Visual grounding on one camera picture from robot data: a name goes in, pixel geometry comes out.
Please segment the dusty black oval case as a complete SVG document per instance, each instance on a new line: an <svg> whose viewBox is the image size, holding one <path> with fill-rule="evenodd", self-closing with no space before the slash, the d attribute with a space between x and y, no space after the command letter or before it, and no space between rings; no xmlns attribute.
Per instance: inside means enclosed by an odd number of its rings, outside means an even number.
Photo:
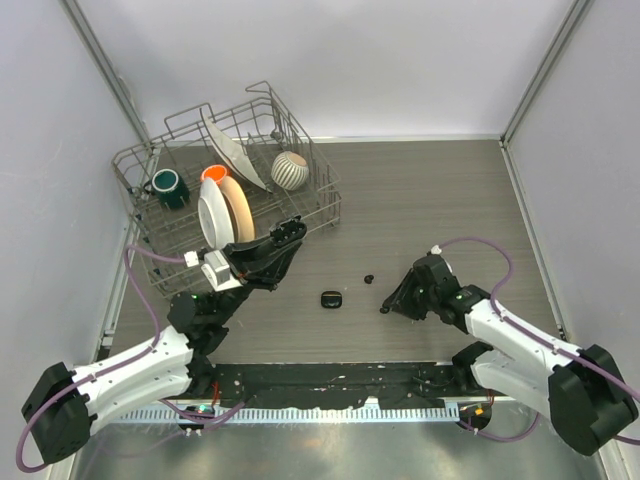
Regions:
<svg viewBox="0 0 640 480"><path fill-rule="evenodd" d="M307 233L307 225L300 215L294 215L275 223L270 228L273 245L282 248L292 242L303 239Z"/></svg>

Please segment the glossy black charging case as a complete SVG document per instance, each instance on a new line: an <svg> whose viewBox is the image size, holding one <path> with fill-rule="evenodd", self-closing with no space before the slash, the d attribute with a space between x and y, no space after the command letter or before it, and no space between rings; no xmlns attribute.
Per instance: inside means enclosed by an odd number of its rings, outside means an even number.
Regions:
<svg viewBox="0 0 640 480"><path fill-rule="evenodd" d="M320 297L320 304L325 309L338 309L343 304L343 296L338 291L324 291Z"/></svg>

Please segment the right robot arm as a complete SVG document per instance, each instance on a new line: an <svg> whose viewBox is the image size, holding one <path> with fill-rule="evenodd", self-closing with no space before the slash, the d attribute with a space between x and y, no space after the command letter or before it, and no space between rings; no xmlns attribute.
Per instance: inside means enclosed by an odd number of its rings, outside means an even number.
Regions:
<svg viewBox="0 0 640 480"><path fill-rule="evenodd" d="M455 389L465 395L489 389L519 401L582 455L593 455L639 417L607 350L581 348L528 324L489 292L461 285L440 255L416 260L380 310L411 320L433 313L475 337L452 359Z"/></svg>

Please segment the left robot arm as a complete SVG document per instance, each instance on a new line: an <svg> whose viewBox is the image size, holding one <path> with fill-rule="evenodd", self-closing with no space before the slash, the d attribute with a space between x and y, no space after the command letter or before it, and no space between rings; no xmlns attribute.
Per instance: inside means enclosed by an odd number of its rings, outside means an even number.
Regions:
<svg viewBox="0 0 640 480"><path fill-rule="evenodd" d="M168 326L156 326L150 339L121 354L73 369L62 362L48 367L21 410L26 425L16 446L18 468L38 470L23 459L28 438L47 467L140 406L184 394L205 397L215 376L208 357L227 336L227 322L251 293L277 288L301 245L292 234L271 234L206 254L190 251L169 258L171 264L203 266L213 280L212 291L176 295Z"/></svg>

